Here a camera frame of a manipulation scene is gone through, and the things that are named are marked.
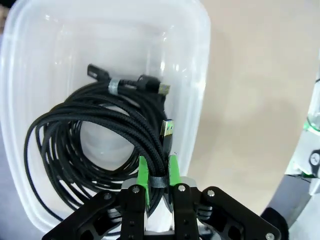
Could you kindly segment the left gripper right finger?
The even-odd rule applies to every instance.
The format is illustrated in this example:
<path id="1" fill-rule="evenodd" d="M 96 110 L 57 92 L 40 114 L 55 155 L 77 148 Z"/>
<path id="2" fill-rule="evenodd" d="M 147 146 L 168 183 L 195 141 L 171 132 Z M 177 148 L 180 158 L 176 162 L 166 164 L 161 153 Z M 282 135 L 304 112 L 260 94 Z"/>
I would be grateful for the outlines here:
<path id="1" fill-rule="evenodd" d="M 223 240 L 278 240 L 280 231 L 230 195 L 215 186 L 200 191 L 186 182 L 175 155 L 168 159 L 168 176 L 173 207 L 174 236 L 197 240 L 198 222 Z"/>

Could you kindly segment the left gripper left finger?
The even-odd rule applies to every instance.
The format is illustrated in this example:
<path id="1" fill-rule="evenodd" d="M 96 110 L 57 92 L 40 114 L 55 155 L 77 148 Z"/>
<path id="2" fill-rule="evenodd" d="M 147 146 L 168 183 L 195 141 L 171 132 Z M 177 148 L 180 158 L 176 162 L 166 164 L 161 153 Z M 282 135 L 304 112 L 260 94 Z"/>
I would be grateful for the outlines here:
<path id="1" fill-rule="evenodd" d="M 101 240 L 118 226 L 121 240 L 142 240 L 148 196 L 148 165 L 139 157 L 138 178 L 119 193 L 101 191 L 45 234 L 44 240 Z"/>

